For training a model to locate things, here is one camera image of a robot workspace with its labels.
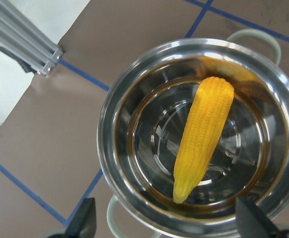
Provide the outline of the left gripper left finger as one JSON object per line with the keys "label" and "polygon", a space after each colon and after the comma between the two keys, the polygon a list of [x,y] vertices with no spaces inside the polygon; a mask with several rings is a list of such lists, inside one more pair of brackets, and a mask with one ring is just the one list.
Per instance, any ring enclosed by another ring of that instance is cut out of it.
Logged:
{"label": "left gripper left finger", "polygon": [[66,238],[93,238],[96,234],[96,204],[85,198],[65,231]]}

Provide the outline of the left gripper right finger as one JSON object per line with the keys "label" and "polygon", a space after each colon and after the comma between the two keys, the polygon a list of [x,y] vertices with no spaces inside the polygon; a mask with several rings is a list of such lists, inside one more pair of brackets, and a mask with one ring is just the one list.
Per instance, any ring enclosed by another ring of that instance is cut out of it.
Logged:
{"label": "left gripper right finger", "polygon": [[237,231],[242,238],[282,238],[282,232],[264,212],[246,197],[237,197],[235,205]]}

